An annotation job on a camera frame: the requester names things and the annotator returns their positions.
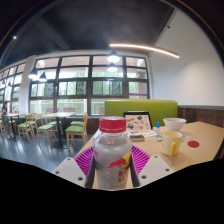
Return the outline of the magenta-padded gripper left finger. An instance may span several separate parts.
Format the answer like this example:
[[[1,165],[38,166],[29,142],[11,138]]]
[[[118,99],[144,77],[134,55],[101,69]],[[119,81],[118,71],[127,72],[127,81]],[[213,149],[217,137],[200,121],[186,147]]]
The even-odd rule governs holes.
[[[95,178],[93,148],[89,147],[76,157],[67,157],[53,174],[84,188],[91,188]]]

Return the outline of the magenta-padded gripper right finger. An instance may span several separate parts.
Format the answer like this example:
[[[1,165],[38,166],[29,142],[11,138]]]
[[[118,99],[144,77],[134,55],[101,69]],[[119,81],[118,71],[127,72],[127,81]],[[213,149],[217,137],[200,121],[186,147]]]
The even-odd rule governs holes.
[[[172,174],[173,170],[159,155],[149,155],[133,146],[130,173],[133,187],[139,188]]]

